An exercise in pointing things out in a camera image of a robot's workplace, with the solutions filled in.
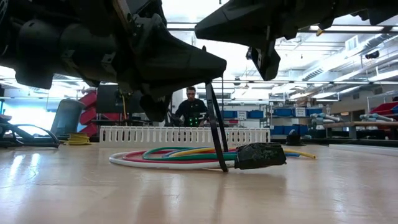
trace white barrier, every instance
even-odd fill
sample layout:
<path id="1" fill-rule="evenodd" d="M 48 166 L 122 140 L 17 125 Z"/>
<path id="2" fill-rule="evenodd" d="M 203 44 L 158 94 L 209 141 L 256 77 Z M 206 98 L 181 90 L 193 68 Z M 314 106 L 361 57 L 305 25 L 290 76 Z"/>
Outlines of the white barrier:
<path id="1" fill-rule="evenodd" d="M 225 132 L 228 147 L 271 141 L 271 132 L 268 128 L 226 128 Z M 99 144 L 100 147 L 112 148 L 214 146 L 210 128 L 127 126 L 102 126 L 99 132 Z"/>

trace black shirt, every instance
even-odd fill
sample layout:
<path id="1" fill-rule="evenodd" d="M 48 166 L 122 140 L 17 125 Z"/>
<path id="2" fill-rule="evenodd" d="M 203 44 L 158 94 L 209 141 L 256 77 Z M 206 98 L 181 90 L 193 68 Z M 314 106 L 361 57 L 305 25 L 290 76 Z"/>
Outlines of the black shirt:
<path id="1" fill-rule="evenodd" d="M 178 106 L 178 110 L 175 112 L 177 117 L 184 116 L 184 126 L 191 126 L 189 119 L 197 117 L 199 113 L 207 113 L 207 107 L 202 100 L 194 99 L 193 101 L 185 100 L 180 106 Z"/>

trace wooden floor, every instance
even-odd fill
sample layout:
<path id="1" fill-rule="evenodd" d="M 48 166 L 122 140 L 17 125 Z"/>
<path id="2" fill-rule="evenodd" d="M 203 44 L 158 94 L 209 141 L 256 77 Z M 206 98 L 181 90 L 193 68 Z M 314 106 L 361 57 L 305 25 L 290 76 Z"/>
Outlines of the wooden floor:
<path id="1" fill-rule="evenodd" d="M 0 223 L 398 223 L 398 157 L 295 147 L 258 170 L 145 170 L 123 150 L 0 151 Z"/>

